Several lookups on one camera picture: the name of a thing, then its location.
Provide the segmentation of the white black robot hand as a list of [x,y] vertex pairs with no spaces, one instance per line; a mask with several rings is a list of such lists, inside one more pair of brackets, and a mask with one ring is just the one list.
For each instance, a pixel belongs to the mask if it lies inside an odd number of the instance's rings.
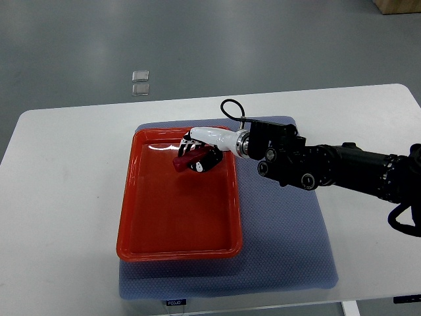
[[173,159],[176,171],[186,169],[207,172],[223,160],[224,153],[247,158],[249,131],[236,132],[215,127],[194,127],[181,139],[178,154]]

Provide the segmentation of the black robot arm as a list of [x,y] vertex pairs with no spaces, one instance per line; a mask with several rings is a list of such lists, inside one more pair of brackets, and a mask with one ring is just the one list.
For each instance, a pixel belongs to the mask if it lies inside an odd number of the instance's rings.
[[396,204],[387,222],[409,236],[420,236],[420,144],[409,155],[363,151],[353,142],[307,146],[293,124],[239,118],[250,123],[240,148],[257,160],[257,170],[280,186],[315,190],[336,185]]

